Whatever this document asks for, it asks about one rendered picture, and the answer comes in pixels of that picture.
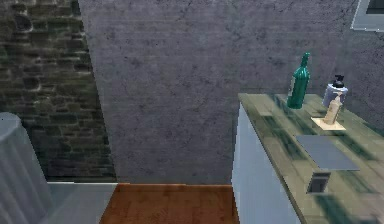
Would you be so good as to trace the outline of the grey framed window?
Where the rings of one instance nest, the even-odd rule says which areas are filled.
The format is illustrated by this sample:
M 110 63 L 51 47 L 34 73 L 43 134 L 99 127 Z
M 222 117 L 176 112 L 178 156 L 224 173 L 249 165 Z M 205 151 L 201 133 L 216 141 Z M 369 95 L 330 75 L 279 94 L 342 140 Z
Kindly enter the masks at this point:
M 351 29 L 384 33 L 384 0 L 359 0 Z

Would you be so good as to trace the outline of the beige paper towel holder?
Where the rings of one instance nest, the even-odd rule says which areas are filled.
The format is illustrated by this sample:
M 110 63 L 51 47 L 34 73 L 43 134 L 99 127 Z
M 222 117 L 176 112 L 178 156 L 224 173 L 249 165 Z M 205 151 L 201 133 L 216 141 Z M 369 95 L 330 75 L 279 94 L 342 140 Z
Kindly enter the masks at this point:
M 323 118 L 312 117 L 311 120 L 325 131 L 344 131 L 345 128 L 337 122 L 338 113 L 342 107 L 341 92 L 336 92 L 336 97 L 330 101 L 326 115 Z

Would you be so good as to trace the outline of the grey flat sink basin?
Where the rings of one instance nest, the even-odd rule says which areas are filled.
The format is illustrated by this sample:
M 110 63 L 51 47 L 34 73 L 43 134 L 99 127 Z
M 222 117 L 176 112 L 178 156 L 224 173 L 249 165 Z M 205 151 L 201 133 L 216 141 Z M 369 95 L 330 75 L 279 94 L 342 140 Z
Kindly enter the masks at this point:
M 299 135 L 296 139 L 320 169 L 359 170 L 359 167 L 340 151 L 327 136 Z

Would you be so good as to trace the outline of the white counter with green top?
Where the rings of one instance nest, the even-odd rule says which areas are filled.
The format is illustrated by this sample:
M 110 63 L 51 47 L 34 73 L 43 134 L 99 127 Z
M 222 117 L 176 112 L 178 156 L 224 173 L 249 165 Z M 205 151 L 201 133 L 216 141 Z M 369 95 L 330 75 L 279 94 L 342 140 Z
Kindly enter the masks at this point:
M 347 109 L 344 131 L 325 131 L 312 117 L 326 109 L 309 94 L 290 109 L 283 94 L 239 98 L 232 187 L 240 224 L 384 224 L 384 134 Z M 320 169 L 297 141 L 327 136 L 358 171 Z M 314 172 L 330 172 L 323 193 L 309 194 Z

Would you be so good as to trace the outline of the green glass bottle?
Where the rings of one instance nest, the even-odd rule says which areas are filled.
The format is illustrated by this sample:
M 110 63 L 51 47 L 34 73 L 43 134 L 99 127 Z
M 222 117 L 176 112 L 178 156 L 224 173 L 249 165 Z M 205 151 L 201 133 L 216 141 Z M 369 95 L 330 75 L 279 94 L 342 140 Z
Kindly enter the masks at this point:
M 287 97 L 287 106 L 289 108 L 300 109 L 302 107 L 307 85 L 310 79 L 310 73 L 307 68 L 309 56 L 309 52 L 306 52 L 302 56 L 300 66 L 292 75 Z

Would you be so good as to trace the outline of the grey ribbed bin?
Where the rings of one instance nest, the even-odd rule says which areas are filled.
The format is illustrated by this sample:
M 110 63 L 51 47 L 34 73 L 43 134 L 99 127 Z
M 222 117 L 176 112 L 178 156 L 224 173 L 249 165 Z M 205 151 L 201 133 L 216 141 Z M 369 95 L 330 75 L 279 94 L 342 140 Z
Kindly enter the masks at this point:
M 39 224 L 52 197 L 21 119 L 0 112 L 0 224 Z

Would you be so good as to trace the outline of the small grey square box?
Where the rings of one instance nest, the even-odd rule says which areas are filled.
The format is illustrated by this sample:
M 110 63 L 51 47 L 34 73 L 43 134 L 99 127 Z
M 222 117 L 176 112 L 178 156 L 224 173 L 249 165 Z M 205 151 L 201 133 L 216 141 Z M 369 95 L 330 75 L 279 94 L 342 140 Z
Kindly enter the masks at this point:
M 323 193 L 330 179 L 330 172 L 314 172 L 307 187 L 309 194 Z

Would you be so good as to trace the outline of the white soap dispenser black pump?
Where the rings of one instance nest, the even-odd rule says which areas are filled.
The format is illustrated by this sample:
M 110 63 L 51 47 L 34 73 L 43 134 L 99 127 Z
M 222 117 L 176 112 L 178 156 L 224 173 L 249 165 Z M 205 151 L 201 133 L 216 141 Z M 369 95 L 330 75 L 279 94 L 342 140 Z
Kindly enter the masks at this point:
M 327 85 L 322 100 L 322 104 L 325 107 L 328 107 L 330 102 L 338 96 L 338 92 L 341 92 L 340 102 L 343 103 L 345 101 L 346 95 L 348 93 L 348 88 L 345 86 L 343 80 L 343 75 L 336 75 L 335 80 Z

